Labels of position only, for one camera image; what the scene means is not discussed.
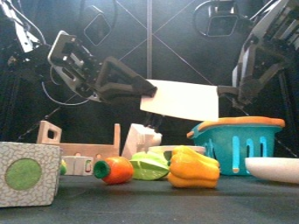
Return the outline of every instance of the white container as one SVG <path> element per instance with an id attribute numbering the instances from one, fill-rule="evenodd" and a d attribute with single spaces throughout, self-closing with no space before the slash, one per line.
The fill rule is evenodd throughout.
<path id="1" fill-rule="evenodd" d="M 151 146 L 160 145 L 163 135 L 143 124 L 132 123 L 125 138 L 121 157 L 131 159 L 140 151 L 148 151 Z"/>
<path id="2" fill-rule="evenodd" d="M 160 145 L 160 146 L 152 146 L 148 148 L 149 151 L 152 152 L 163 152 L 163 155 L 165 157 L 167 160 L 171 159 L 172 157 L 172 151 L 173 148 L 179 147 L 180 145 Z M 197 151 L 201 155 L 206 152 L 206 148 L 201 146 L 193 146 L 193 145 L 184 145 L 188 148 L 191 148 L 192 150 Z"/>
<path id="3" fill-rule="evenodd" d="M 298 158 L 247 157 L 246 166 L 256 178 L 299 184 Z"/>

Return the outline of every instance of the white bowl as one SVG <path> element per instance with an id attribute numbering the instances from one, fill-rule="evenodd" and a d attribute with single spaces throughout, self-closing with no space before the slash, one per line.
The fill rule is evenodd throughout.
<path id="1" fill-rule="evenodd" d="M 298 158 L 247 157 L 246 166 L 256 178 L 299 184 Z"/>
<path id="2" fill-rule="evenodd" d="M 172 151 L 175 147 L 180 145 L 160 145 L 160 146 L 152 146 L 148 148 L 149 151 Z M 197 151 L 200 154 L 204 154 L 206 148 L 201 146 L 193 146 L 193 145 L 184 145 L 192 150 Z"/>
<path id="3" fill-rule="evenodd" d="M 165 159 L 171 160 L 173 148 L 177 147 L 177 146 L 180 146 L 180 145 L 152 146 L 152 147 L 148 148 L 148 150 L 152 151 L 152 152 L 160 152 L 161 151 Z M 201 147 L 201 146 L 193 146 L 193 145 L 184 145 L 184 146 L 187 146 L 192 150 L 197 151 L 201 155 L 206 152 L 206 148 Z"/>

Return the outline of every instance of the green circle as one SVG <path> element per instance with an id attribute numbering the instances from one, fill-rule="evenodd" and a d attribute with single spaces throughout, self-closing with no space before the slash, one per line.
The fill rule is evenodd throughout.
<path id="1" fill-rule="evenodd" d="M 103 179 L 111 172 L 109 165 L 105 161 L 99 160 L 93 165 L 93 174 L 97 179 Z"/>
<path id="2" fill-rule="evenodd" d="M 16 160 L 5 171 L 5 183 L 16 191 L 31 189 L 43 175 L 40 164 L 31 158 Z"/>

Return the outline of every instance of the wooden block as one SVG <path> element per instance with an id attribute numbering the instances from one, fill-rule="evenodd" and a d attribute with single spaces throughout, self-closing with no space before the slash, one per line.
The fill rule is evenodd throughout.
<path id="1" fill-rule="evenodd" d="M 0 143 L 0 207 L 48 206 L 57 192 L 61 149 Z"/>
<path id="2" fill-rule="evenodd" d="M 65 175 L 88 176 L 92 175 L 93 157 L 61 157 L 67 164 Z"/>
<path id="3" fill-rule="evenodd" d="M 87 144 L 87 143 L 60 143 L 61 129 L 47 121 L 41 121 L 37 144 L 49 144 L 60 146 L 63 156 L 83 156 L 93 157 L 93 161 L 108 157 L 119 156 L 120 147 L 120 125 L 115 124 L 115 139 L 113 144 Z"/>

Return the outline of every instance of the black table surface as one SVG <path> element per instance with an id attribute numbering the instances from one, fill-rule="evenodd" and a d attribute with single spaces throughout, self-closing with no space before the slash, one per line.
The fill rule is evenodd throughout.
<path id="1" fill-rule="evenodd" d="M 167 179 L 61 176 L 49 206 L 0 208 L 7 223 L 299 223 L 299 185 L 220 176 L 216 189 L 177 189 Z"/>

